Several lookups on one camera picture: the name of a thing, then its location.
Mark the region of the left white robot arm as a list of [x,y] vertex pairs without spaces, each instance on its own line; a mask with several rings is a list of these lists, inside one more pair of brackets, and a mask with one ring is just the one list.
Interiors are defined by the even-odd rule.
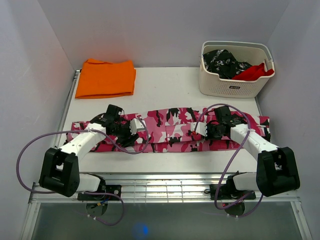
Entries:
[[83,130],[74,130],[75,137],[59,148],[45,152],[39,185],[65,197],[88,192],[95,200],[106,195],[104,180],[94,174],[80,173],[79,163],[103,140],[111,140],[117,149],[127,149],[138,139],[138,132],[145,123],[138,118],[126,120],[121,116],[122,108],[110,104],[106,112],[89,121]]

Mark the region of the pink camouflage trousers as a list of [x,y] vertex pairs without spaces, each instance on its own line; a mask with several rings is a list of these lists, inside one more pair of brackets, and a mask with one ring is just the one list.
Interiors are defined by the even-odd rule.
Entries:
[[[159,110],[150,110],[143,113],[125,114],[121,117],[130,121],[136,117],[142,117],[148,134],[149,143],[143,153],[184,153],[184,152],[207,152],[235,150],[239,144],[232,141],[228,136],[221,139],[206,140],[200,134],[193,133],[191,124],[195,123],[206,107],[178,107]],[[248,117],[251,129],[270,142],[270,118],[268,116],[250,115]],[[207,112],[200,122],[217,125],[218,121],[214,108]],[[138,152],[143,149],[146,142],[146,132],[138,132],[139,138],[133,146],[127,147],[129,151]],[[91,152],[120,152],[109,139],[105,138],[96,144]]]

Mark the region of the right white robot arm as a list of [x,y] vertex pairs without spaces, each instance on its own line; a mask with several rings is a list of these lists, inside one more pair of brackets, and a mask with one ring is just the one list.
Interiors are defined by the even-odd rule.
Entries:
[[243,113],[231,113],[228,106],[214,109],[214,123],[198,122],[195,132],[207,140],[228,137],[256,160],[256,171],[230,175],[218,193],[237,199],[243,193],[259,191],[270,197],[300,188],[300,177],[293,150],[279,147],[256,133]]

